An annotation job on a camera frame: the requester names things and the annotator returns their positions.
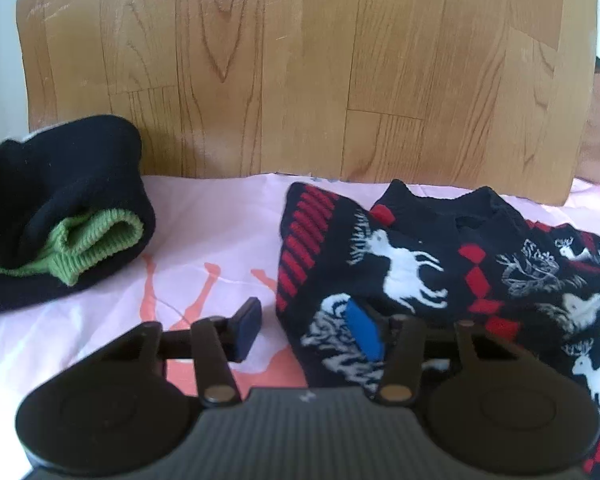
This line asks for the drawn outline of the navy reindeer pattern sweater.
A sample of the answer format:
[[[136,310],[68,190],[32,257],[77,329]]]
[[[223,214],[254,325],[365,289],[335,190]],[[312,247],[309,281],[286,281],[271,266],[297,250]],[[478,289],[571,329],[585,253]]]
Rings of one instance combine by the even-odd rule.
[[[450,198],[393,181],[370,208],[294,183],[279,227],[276,313],[312,387],[377,389],[349,299],[430,325],[468,320],[588,390],[600,411],[600,236],[525,219],[490,188]],[[600,479],[600,440],[584,463]]]

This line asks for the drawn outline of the pink bed sheet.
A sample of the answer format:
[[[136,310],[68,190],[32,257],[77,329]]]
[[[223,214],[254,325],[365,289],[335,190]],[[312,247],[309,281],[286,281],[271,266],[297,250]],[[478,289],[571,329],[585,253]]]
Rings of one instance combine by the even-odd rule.
[[[312,184],[364,208],[389,186],[272,176],[228,181],[149,177],[145,186],[157,229],[139,259],[85,292],[0,315],[0,479],[19,479],[30,470],[15,430],[22,399],[143,322],[186,330],[201,318],[230,316],[256,297],[263,321],[247,359],[233,370],[240,392],[317,388],[306,381],[276,313],[279,227],[294,183]],[[415,195],[446,200],[469,193],[406,186]],[[598,186],[577,183],[565,208],[501,198],[527,220],[570,224],[600,236]]]

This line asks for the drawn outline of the folded black green sweater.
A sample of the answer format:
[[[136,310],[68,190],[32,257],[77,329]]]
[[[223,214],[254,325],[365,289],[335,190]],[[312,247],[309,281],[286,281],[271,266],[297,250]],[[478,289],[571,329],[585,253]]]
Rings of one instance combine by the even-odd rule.
[[[156,216],[128,120],[97,115],[0,144],[0,314],[80,292],[147,246]]]

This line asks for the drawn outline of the wooden headboard panel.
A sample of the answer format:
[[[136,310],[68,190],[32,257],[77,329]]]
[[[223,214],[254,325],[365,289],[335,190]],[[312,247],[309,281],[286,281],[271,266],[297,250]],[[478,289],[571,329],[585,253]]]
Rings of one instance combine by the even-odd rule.
[[[32,129],[114,113],[146,174],[478,188],[560,205],[596,0],[17,0]]]

